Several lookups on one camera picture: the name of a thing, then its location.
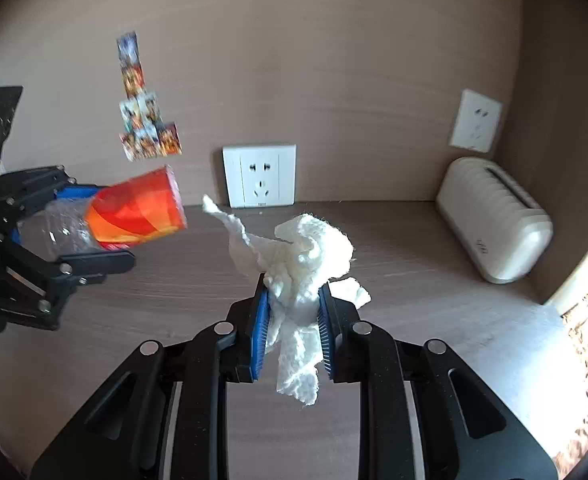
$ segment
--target white electrical outlet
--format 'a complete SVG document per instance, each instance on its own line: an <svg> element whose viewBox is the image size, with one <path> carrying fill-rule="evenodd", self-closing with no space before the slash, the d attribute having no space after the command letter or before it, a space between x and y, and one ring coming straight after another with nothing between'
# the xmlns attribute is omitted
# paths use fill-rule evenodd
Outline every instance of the white electrical outlet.
<svg viewBox="0 0 588 480"><path fill-rule="evenodd" d="M296 145L226 146L223 162L231 207L294 203Z"/></svg>
<svg viewBox="0 0 588 480"><path fill-rule="evenodd" d="M503 104L469 89L463 90L450 146L490 151Z"/></svg>

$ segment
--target wall outlet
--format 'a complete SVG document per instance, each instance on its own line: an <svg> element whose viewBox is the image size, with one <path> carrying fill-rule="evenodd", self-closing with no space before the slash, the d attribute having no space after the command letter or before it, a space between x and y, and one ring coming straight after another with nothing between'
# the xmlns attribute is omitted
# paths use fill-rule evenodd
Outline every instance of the wall outlet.
<svg viewBox="0 0 588 480"><path fill-rule="evenodd" d="M490 151L503 104L469 89L463 90L450 146Z"/></svg>
<svg viewBox="0 0 588 480"><path fill-rule="evenodd" d="M231 207L294 203L296 145L226 146L223 162Z"/></svg>

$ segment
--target torn tissue piece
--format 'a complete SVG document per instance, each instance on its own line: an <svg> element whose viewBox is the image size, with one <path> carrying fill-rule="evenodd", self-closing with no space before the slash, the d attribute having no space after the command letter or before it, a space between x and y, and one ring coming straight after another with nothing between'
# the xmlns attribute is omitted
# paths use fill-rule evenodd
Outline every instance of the torn tissue piece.
<svg viewBox="0 0 588 480"><path fill-rule="evenodd" d="M236 269L252 279L265 273L269 290L270 352L280 342L276 390L314 404L318 393L315 366L323 360L318 332L318 289L349 271L353 247L338 229L303 214L274 229L280 240L249 234L234 215L203 197L203 211L218 218L229 232L229 254ZM358 308L371 298L354 278L330 283L333 296Z"/></svg>

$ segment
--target wooden wall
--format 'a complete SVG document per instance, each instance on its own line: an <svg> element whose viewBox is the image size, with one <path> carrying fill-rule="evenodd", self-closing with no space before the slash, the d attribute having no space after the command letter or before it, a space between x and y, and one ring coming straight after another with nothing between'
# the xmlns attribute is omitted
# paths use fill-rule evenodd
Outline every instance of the wooden wall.
<svg viewBox="0 0 588 480"><path fill-rule="evenodd" d="M497 162L554 223L531 273L545 301L588 251L587 0L523 0L520 66Z"/></svg>
<svg viewBox="0 0 588 480"><path fill-rule="evenodd" d="M430 200L461 90L508 104L520 0L2 0L0 85L22 84L8 170L64 164L113 183L129 163L116 37L178 125L184 200L226 200L220 149L295 142L296 199Z"/></svg>

